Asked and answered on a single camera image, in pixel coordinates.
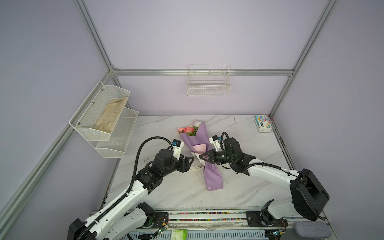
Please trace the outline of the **cream printed ribbon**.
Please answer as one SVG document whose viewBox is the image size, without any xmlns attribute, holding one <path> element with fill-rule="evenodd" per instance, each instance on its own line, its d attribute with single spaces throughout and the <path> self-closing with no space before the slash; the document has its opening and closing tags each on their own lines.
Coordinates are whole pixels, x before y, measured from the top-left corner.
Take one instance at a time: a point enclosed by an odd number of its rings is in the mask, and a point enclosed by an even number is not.
<svg viewBox="0 0 384 240">
<path fill-rule="evenodd" d="M 193 155 L 194 161 L 191 164 L 190 171 L 197 171 L 197 170 L 203 170 L 206 164 L 206 161 L 200 159 L 199 153 L 191 152 Z"/>
</svg>

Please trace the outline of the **pink purple wrapping paper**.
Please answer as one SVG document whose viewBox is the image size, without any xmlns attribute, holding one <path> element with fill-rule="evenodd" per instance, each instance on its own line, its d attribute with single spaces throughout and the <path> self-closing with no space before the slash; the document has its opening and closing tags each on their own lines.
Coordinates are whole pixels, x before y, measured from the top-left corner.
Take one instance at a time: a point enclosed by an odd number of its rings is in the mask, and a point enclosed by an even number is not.
<svg viewBox="0 0 384 240">
<path fill-rule="evenodd" d="M 203 165 L 207 190 L 222 190 L 224 187 L 221 173 L 215 166 L 214 157 L 210 156 L 214 153 L 211 149 L 214 140 L 209 138 L 206 123 L 194 121 L 190 126 L 177 128 L 177 131 L 188 149 Z"/>
</svg>

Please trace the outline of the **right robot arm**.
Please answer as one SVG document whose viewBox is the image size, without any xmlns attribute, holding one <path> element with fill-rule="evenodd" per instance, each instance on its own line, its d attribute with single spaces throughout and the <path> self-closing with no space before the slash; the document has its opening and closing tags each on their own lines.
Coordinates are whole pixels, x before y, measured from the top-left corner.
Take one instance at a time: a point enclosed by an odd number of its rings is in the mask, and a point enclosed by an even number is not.
<svg viewBox="0 0 384 240">
<path fill-rule="evenodd" d="M 329 194 L 314 173 L 308 169 L 288 170 L 262 162 L 255 156 L 245 154 L 240 143 L 226 132 L 209 139 L 214 148 L 196 156 L 206 163 L 224 165 L 236 174 L 262 178 L 291 195 L 281 200 L 269 200 L 261 209 L 259 222 L 269 227 L 286 217 L 297 215 L 316 221 L 323 219 L 321 213 L 330 199 Z"/>
</svg>

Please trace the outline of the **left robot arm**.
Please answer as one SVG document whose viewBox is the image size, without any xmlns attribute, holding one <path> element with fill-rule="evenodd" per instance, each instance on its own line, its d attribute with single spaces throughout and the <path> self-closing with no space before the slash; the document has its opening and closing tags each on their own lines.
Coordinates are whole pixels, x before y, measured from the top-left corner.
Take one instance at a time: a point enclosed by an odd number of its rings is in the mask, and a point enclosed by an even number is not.
<svg viewBox="0 0 384 240">
<path fill-rule="evenodd" d="M 164 140 L 168 147 L 159 150 L 151 164 L 138 170 L 141 151 L 152 140 Z M 158 187 L 165 176 L 178 171 L 190 170 L 193 157 L 184 156 L 181 151 L 184 142 L 169 141 L 164 137 L 151 137 L 139 147 L 129 186 L 104 208 L 81 221 L 76 219 L 69 226 L 69 240 L 120 240 L 125 235 L 143 226 L 153 224 L 155 210 L 143 198 Z"/>
</svg>

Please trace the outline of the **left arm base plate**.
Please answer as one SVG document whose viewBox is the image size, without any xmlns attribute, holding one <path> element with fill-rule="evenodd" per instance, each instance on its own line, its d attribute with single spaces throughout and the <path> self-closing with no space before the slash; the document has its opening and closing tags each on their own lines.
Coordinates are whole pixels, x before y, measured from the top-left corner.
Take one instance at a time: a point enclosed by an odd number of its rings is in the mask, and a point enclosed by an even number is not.
<svg viewBox="0 0 384 240">
<path fill-rule="evenodd" d="M 154 216 L 154 221 L 150 226 L 151 229 L 160 229 L 169 221 L 169 213 L 168 212 L 156 212 Z"/>
</svg>

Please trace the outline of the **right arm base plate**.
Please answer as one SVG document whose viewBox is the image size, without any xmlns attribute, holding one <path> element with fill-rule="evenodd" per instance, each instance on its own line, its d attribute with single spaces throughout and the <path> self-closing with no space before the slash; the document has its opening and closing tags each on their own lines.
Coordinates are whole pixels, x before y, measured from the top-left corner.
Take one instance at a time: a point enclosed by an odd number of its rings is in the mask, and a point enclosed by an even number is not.
<svg viewBox="0 0 384 240">
<path fill-rule="evenodd" d="M 246 211 L 246 220 L 249 227 L 286 227 L 288 222 L 286 219 L 275 219 L 267 212 L 262 211 Z"/>
</svg>

